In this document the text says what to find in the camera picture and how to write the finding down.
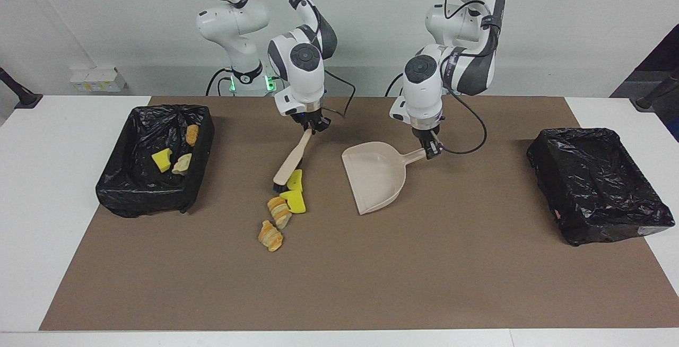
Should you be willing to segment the beige brush black bristles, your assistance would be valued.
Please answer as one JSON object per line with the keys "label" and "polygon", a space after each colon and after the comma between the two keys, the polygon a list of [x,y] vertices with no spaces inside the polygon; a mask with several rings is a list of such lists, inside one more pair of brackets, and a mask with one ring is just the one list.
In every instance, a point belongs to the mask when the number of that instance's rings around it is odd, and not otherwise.
{"label": "beige brush black bristles", "polygon": [[291,177],[292,173],[298,167],[298,164],[303,158],[304,151],[313,134],[312,129],[304,131],[299,143],[295,146],[289,155],[286,157],[281,167],[273,178],[273,189],[276,193],[281,193],[286,190],[286,183]]}

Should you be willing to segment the beige plastic dustpan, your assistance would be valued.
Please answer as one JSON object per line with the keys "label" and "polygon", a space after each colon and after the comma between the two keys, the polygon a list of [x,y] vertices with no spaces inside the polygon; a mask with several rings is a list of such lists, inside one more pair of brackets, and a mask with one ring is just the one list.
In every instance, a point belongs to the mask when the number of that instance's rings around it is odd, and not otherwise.
{"label": "beige plastic dustpan", "polygon": [[347,148],[342,163],[360,215],[388,206],[405,185],[410,163],[426,158],[423,148],[401,154],[386,142],[364,142]]}

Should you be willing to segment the yellow notched sponge piece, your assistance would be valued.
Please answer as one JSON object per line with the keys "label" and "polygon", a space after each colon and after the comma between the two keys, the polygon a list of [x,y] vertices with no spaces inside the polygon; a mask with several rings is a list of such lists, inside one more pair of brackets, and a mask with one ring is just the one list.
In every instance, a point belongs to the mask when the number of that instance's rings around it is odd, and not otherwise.
{"label": "yellow notched sponge piece", "polygon": [[279,197],[286,201],[290,212],[301,214],[307,211],[301,190],[287,190],[287,192],[280,193]]}

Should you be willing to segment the striped croissant bread piece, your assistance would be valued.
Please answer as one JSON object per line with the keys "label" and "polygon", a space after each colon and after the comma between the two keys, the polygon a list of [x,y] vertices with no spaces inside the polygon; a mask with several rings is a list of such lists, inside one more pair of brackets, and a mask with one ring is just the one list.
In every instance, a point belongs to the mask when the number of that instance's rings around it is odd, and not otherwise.
{"label": "striped croissant bread piece", "polygon": [[272,216],[275,226],[278,229],[284,229],[292,217],[287,201],[281,197],[272,197],[267,202],[267,207]]}
{"label": "striped croissant bread piece", "polygon": [[269,252],[275,252],[282,246],[283,235],[270,221],[263,221],[257,239]]}

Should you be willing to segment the pale crusty bread piece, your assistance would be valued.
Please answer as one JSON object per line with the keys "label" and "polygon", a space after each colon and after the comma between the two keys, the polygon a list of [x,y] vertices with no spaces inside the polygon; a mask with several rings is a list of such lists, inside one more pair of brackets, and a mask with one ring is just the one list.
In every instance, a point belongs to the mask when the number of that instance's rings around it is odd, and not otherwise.
{"label": "pale crusty bread piece", "polygon": [[188,173],[192,156],[192,153],[187,153],[180,156],[180,158],[177,159],[175,165],[172,167],[171,173],[173,175],[185,176]]}

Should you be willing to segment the small yellow sponge wedge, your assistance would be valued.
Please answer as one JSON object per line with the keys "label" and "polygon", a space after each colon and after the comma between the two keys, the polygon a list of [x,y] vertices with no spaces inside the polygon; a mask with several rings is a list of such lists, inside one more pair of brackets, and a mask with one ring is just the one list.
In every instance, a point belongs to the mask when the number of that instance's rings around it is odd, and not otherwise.
{"label": "small yellow sponge wedge", "polygon": [[151,155],[151,159],[160,173],[165,173],[172,166],[172,149],[165,148]]}

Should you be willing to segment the black lined bin pink mark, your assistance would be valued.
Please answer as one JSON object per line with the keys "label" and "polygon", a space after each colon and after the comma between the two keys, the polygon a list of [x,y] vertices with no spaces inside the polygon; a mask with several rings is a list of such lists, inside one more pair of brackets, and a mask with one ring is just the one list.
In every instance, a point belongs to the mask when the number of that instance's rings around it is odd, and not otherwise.
{"label": "black lined bin pink mark", "polygon": [[612,243],[676,225],[670,208],[609,128],[544,129],[526,155],[568,245]]}

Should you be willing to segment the black bag lined bin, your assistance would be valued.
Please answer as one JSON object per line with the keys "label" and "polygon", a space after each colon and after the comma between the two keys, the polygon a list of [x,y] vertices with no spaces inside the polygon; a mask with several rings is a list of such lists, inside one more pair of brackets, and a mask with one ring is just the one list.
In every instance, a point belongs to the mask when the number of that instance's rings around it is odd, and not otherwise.
{"label": "black bag lined bin", "polygon": [[[194,147],[185,142],[187,126],[199,125]],[[95,185],[102,206],[124,218],[167,210],[186,212],[197,199],[213,145],[210,110],[201,105],[138,106],[121,134]],[[151,155],[172,149],[172,164],[192,153],[188,173],[160,173]]]}

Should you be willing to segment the brown table mat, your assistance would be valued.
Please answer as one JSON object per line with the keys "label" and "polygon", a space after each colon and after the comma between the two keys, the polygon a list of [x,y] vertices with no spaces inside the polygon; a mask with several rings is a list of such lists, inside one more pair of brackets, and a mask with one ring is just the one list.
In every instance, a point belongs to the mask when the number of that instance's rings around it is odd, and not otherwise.
{"label": "brown table mat", "polygon": [[269,252],[272,178],[301,136],[272,99],[155,97],[204,105],[214,142],[196,204],[121,218],[95,212],[40,329],[345,330],[679,327],[679,297],[642,238],[570,246],[526,149],[573,127],[563,98],[467,99],[489,129],[473,154],[413,163],[400,196],[359,215],[342,152],[417,141],[391,99],[356,98],[313,137],[307,212]]}

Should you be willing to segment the white power strip box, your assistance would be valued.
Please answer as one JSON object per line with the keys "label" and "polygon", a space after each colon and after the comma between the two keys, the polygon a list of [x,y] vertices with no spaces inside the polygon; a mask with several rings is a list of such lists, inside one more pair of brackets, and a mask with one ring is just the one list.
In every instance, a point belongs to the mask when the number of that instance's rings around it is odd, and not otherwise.
{"label": "white power strip box", "polygon": [[116,67],[95,67],[71,72],[70,84],[77,92],[119,93],[128,83]]}

